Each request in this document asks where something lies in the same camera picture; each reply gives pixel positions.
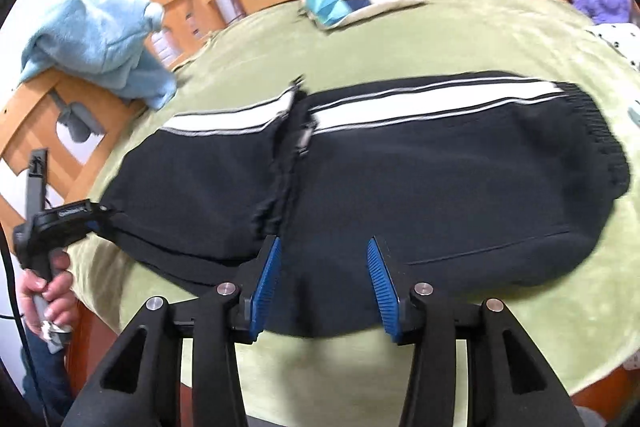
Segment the left hand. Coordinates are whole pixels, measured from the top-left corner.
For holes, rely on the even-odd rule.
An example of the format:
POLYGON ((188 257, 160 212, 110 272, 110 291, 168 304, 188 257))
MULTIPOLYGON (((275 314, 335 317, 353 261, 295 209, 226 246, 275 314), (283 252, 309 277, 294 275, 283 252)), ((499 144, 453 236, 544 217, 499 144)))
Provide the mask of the left hand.
POLYGON ((74 329, 78 322, 78 299, 73 292, 74 276, 70 273, 70 256, 66 251, 52 251, 50 261, 56 275, 47 282, 32 270, 24 270, 16 284, 16 295, 26 326, 40 339, 44 338, 42 322, 74 329))

